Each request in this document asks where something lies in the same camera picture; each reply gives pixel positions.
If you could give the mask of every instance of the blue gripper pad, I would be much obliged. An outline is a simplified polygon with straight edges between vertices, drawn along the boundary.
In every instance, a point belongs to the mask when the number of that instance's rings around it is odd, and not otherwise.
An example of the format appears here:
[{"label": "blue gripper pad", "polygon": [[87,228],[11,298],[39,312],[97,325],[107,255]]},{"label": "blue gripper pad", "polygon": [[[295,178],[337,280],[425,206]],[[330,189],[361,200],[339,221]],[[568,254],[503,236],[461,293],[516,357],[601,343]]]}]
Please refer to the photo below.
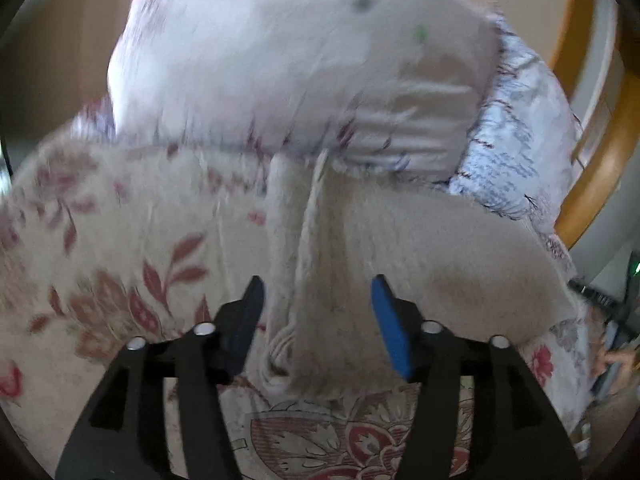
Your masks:
[{"label": "blue gripper pad", "polygon": [[371,282],[371,304],[391,364],[394,370],[408,381],[413,373],[411,345],[396,314],[396,297],[382,274],[377,275]]}]

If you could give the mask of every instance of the silver screw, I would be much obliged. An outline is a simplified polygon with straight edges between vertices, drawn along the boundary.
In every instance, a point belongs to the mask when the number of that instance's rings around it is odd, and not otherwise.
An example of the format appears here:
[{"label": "silver screw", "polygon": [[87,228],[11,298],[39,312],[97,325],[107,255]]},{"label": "silver screw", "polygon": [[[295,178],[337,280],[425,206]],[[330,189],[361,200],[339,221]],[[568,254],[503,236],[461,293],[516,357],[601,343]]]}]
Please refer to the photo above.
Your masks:
[{"label": "silver screw", "polygon": [[140,350],[144,348],[146,345],[145,338],[137,336],[132,339],[129,339],[127,343],[127,350]]},{"label": "silver screw", "polygon": [[210,335],[216,331],[216,326],[213,323],[198,323],[193,327],[193,333],[195,335]]},{"label": "silver screw", "polygon": [[425,321],[421,328],[422,331],[427,334],[439,334],[442,332],[442,325],[437,321]]},{"label": "silver screw", "polygon": [[511,346],[509,340],[503,335],[494,335],[490,341],[496,348],[509,348]]}]

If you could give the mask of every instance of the floral bedsheet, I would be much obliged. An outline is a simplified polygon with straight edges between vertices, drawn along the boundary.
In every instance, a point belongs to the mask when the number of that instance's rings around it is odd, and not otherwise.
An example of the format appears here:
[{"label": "floral bedsheet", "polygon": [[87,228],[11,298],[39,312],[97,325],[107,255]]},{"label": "floral bedsheet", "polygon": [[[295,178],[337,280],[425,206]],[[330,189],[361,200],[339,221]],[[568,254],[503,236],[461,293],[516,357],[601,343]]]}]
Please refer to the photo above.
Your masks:
[{"label": "floral bedsheet", "polygon": [[[179,336],[268,272],[267,157],[125,149],[74,138],[77,126],[47,138],[0,202],[0,406],[50,473],[126,340]],[[589,401],[579,310],[520,349],[567,430]],[[260,330],[250,360],[264,344]],[[243,475],[285,480],[390,478],[416,399],[415,386],[332,402],[273,398],[250,373],[221,394]],[[168,384],[172,463],[184,474],[175,409]],[[452,474],[468,459],[469,378],[459,409]]]}]

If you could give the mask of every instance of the white pillow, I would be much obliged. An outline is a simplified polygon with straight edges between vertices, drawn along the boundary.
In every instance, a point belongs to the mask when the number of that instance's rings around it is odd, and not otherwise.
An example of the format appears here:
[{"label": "white pillow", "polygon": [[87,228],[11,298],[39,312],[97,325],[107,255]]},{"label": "white pillow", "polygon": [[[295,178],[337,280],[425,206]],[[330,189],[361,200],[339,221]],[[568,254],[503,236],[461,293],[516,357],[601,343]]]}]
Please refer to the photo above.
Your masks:
[{"label": "white pillow", "polygon": [[498,44],[463,0],[133,0],[108,73],[116,134],[329,147],[347,163],[445,180]]}]

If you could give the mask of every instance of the fabric fold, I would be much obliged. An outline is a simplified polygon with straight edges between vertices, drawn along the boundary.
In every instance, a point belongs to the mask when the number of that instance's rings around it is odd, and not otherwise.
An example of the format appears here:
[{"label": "fabric fold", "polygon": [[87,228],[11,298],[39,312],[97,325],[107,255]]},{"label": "fabric fold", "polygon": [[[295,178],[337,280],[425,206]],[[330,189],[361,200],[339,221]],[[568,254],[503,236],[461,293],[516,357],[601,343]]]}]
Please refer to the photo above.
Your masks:
[{"label": "fabric fold", "polygon": [[260,375],[278,394],[334,398],[401,383],[370,307],[370,280],[459,336],[520,344],[575,317],[528,220],[391,176],[352,178],[327,152],[277,155],[267,194],[271,274]]}]

